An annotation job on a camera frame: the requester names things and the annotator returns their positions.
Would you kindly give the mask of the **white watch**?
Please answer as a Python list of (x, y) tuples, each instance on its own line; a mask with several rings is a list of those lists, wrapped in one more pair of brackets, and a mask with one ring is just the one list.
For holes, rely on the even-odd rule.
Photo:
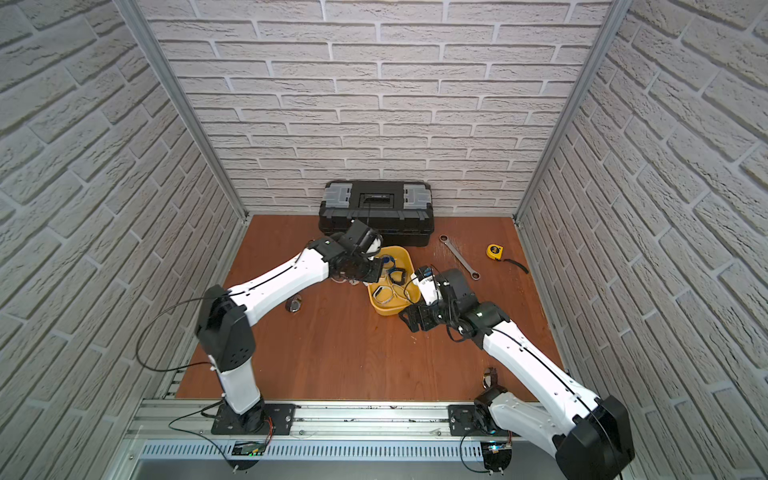
[(376, 288), (376, 290), (372, 293), (371, 298), (381, 304), (386, 304), (389, 301), (392, 300), (394, 297), (394, 293), (392, 291), (391, 287), (381, 285)]

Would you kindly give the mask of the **yellow plastic tray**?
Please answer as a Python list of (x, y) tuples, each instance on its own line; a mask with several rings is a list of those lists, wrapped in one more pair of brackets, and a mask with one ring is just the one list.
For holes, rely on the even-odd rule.
[(388, 316), (395, 316), (398, 315), (402, 310), (405, 308), (416, 304), (420, 299), (421, 295), (416, 285), (413, 284), (413, 274), (415, 271), (415, 268), (413, 266), (410, 254), (408, 251), (400, 246), (390, 246), (390, 247), (384, 247), (380, 254), (378, 255), (379, 258), (381, 258), (383, 255), (390, 255), (392, 256), (396, 261), (396, 267), (405, 268), (408, 274), (408, 280), (404, 286), (400, 286), (403, 288), (406, 288), (411, 300), (413, 301), (412, 304), (408, 304), (407, 302), (393, 297), (391, 301), (389, 301), (386, 304), (381, 304), (376, 301), (374, 301), (371, 296), (372, 293), (376, 290), (377, 287), (384, 285), (384, 286), (398, 286), (395, 284), (392, 284), (387, 276), (387, 271), (389, 269), (382, 268), (381, 277), (378, 282), (369, 284), (367, 286), (367, 292), (369, 297), (369, 302), (371, 306), (374, 308), (374, 310), (383, 317)]

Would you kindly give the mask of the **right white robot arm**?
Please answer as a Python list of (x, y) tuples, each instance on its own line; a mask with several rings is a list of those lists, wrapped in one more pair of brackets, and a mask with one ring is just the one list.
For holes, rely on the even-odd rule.
[(629, 412), (616, 397), (601, 397), (544, 355), (511, 317), (481, 302), (457, 269), (420, 267), (406, 283), (420, 300), (400, 314), (413, 332), (439, 325), (471, 342), (517, 377), (536, 407), (500, 387), (475, 401), (475, 421), (487, 433), (510, 431), (552, 456), (568, 479), (618, 479), (634, 460)]

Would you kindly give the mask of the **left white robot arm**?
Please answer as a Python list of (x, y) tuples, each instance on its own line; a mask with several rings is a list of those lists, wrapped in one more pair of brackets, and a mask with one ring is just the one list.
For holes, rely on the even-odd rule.
[(201, 301), (195, 335), (216, 373), (224, 405), (239, 418), (263, 417), (252, 356), (252, 327), (275, 307), (329, 278), (379, 280), (382, 236), (360, 220), (331, 236), (310, 241), (285, 263), (246, 283), (208, 288)]

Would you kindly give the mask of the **dark watch near base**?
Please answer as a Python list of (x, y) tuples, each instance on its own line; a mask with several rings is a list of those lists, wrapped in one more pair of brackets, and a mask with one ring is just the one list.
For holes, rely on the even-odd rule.
[(498, 384), (498, 373), (494, 367), (489, 367), (483, 373), (483, 388), (489, 389)]

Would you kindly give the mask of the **black plastic toolbox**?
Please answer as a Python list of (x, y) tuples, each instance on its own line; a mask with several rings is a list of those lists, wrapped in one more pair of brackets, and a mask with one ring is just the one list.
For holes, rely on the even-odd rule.
[(432, 189), (425, 182), (333, 181), (324, 188), (318, 217), (328, 236), (361, 220), (385, 246), (425, 247), (434, 232)]

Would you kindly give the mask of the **yellow tape measure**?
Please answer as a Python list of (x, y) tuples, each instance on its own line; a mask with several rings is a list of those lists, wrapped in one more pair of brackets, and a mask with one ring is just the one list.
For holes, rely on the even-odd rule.
[(514, 260), (512, 258), (507, 258), (504, 256), (504, 247), (498, 244), (489, 244), (486, 248), (486, 256), (494, 261), (497, 262), (506, 262), (511, 265), (514, 265), (521, 269), (526, 275), (530, 273), (529, 269), (523, 265), (521, 262), (518, 262), (517, 260)]

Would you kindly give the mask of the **silver wrench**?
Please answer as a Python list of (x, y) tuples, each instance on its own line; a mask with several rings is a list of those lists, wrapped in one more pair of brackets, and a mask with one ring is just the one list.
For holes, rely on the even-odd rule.
[(468, 261), (462, 256), (459, 249), (451, 242), (450, 238), (447, 235), (440, 235), (439, 240), (454, 255), (457, 261), (464, 267), (464, 269), (469, 273), (470, 277), (473, 280), (478, 281), (481, 278), (480, 273), (477, 272), (468, 263)]

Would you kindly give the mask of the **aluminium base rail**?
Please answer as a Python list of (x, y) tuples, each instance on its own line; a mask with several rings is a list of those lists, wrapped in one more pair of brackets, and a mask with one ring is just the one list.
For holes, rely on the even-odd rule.
[(206, 400), (145, 400), (117, 454), (128, 471), (142, 460), (489, 462), (532, 446), (546, 457), (564, 439), (539, 403), (506, 399), (491, 431), (472, 403), (274, 401), (257, 433), (217, 420)]

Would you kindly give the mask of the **aluminium corner post left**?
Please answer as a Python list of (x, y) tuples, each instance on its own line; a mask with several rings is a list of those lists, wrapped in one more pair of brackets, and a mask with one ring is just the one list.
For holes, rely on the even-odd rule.
[(144, 53), (146, 60), (152, 67), (158, 81), (166, 91), (179, 118), (182, 120), (191, 135), (191, 138), (199, 148), (203, 159), (229, 201), (236, 216), (241, 222), (245, 223), (249, 218), (249, 213), (239, 198), (208, 135), (204, 131), (180, 80), (172, 69), (170, 61), (163, 53), (158, 40), (151, 31), (149, 22), (141, 12), (138, 2), (133, 0), (116, 0), (114, 1), (114, 4), (123, 17), (126, 26), (133, 34), (138, 46)]

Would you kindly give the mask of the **aluminium corner post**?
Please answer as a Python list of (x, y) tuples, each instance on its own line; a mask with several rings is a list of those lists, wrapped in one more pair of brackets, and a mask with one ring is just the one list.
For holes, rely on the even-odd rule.
[(589, 54), (580, 70), (579, 76), (574, 83), (571, 93), (567, 97), (564, 108), (546, 143), (541, 159), (534, 170), (533, 176), (514, 214), (513, 219), (515, 224), (520, 223), (525, 212), (528, 210), (539, 184), (543, 181), (544, 174), (554, 159), (556, 148), (565, 137), (566, 130), (576, 117), (579, 107), (586, 97), (596, 73), (602, 64), (603, 58), (607, 55), (631, 4), (631, 0), (611, 2), (604, 21), (598, 30), (597, 37), (589, 50)]
[(114, 4), (123, 17), (126, 26), (133, 34), (138, 46), (144, 53), (146, 60), (152, 67), (158, 81), (166, 91), (179, 118), (182, 120), (191, 135), (191, 138), (199, 148), (203, 159), (229, 201), (236, 216), (241, 222), (245, 223), (249, 218), (249, 213), (239, 198), (208, 135), (204, 131), (180, 80), (172, 69), (170, 61), (163, 53), (158, 40), (151, 31), (149, 22), (141, 12), (138, 2), (133, 0), (116, 0), (114, 1)]

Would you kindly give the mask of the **aluminium corner post right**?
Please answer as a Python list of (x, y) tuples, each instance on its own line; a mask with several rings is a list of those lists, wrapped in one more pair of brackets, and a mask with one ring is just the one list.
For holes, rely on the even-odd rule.
[(586, 97), (596, 73), (602, 64), (603, 58), (607, 55), (631, 4), (631, 0), (611, 2), (604, 21), (598, 30), (597, 37), (589, 50), (589, 54), (580, 70), (579, 76), (574, 83), (571, 93), (567, 97), (564, 108), (546, 143), (541, 159), (534, 170), (533, 176), (514, 214), (513, 219), (515, 224), (520, 223), (525, 212), (528, 210), (539, 184), (543, 181), (544, 174), (554, 159), (556, 148), (565, 137), (566, 130), (576, 117), (579, 107)]

